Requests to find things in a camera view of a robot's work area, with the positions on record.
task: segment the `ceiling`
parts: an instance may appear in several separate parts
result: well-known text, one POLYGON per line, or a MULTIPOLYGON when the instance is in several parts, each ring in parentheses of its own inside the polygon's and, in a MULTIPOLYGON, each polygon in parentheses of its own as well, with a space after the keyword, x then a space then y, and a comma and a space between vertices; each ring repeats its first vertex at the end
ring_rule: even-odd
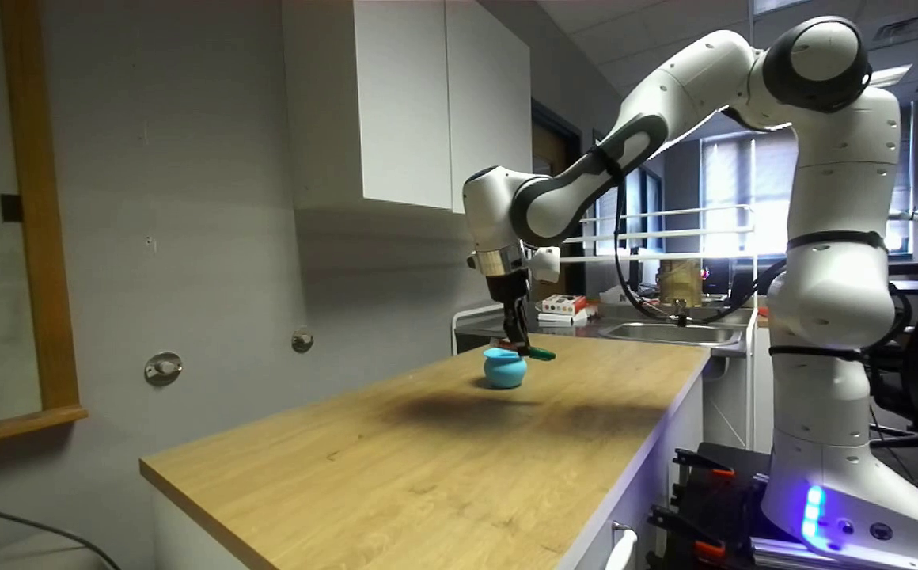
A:
POLYGON ((582 52, 626 93, 648 68, 712 28, 733 28, 769 46, 809 14, 844 14, 862 26, 872 68, 913 63, 893 84, 918 100, 918 0, 538 0, 582 52))

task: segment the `white cabinet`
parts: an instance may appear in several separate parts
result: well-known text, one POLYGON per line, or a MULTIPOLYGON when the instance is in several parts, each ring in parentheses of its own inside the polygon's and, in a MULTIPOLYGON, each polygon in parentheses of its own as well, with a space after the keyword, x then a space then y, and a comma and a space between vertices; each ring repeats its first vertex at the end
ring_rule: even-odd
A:
POLYGON ((527 50, 470 0, 286 0, 286 50, 300 210, 455 210, 467 173, 527 165, 527 50))

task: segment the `blue cup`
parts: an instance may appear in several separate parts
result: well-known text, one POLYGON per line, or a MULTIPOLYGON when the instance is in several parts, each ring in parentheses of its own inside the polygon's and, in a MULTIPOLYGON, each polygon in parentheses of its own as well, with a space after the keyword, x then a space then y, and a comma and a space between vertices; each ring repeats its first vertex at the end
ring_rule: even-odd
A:
POLYGON ((514 389, 514 385, 522 385, 522 377, 526 377, 526 356, 519 351, 496 347, 496 344, 491 344, 484 351, 484 380, 488 380, 488 385, 514 389))

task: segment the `wooden countertop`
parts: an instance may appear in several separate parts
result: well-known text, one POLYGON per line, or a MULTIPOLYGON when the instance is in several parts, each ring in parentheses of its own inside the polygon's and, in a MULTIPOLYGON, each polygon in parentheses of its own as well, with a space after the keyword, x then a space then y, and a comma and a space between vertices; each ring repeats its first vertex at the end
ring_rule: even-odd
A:
POLYGON ((142 475, 250 566, 558 566, 707 363, 700 344, 535 335, 157 457, 142 475))

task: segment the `robotic arm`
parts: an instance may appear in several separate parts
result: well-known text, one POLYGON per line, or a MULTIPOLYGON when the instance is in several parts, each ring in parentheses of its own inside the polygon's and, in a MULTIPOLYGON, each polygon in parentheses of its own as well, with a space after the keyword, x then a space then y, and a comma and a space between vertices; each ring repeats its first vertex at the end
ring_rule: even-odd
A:
POLYGON ((527 248, 561 243, 598 192, 712 114, 792 126, 800 150, 788 267, 769 289, 776 444, 763 514, 834 566, 905 566, 918 562, 918 487, 878 462, 864 435, 862 347, 893 323, 879 233, 900 165, 900 103, 868 83, 864 40, 844 20, 809 20, 769 50, 712 32, 648 73, 568 169, 488 168, 463 199, 470 263, 526 351, 527 248))

